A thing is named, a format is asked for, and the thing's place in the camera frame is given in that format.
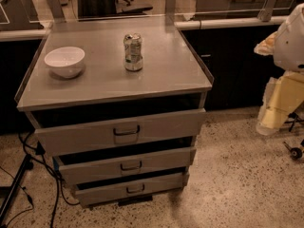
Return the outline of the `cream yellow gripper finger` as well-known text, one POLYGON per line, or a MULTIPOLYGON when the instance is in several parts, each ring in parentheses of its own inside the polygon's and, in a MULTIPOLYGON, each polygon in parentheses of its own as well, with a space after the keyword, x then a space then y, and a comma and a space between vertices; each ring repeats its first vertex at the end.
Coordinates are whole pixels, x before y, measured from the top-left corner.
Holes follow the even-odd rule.
POLYGON ((286 71, 278 79, 271 77, 257 116, 256 131, 264 136, 276 133, 289 115, 304 103, 304 75, 286 71))

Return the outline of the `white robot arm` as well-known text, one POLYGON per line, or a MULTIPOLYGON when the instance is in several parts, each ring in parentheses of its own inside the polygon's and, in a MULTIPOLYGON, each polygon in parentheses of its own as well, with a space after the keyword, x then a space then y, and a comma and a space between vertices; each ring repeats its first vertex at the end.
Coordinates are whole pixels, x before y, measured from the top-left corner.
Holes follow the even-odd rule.
POLYGON ((258 112, 256 131, 271 135, 304 102, 304 4, 296 6, 276 32, 256 45, 254 52, 272 55, 274 64, 284 70, 278 79, 270 78, 258 112))

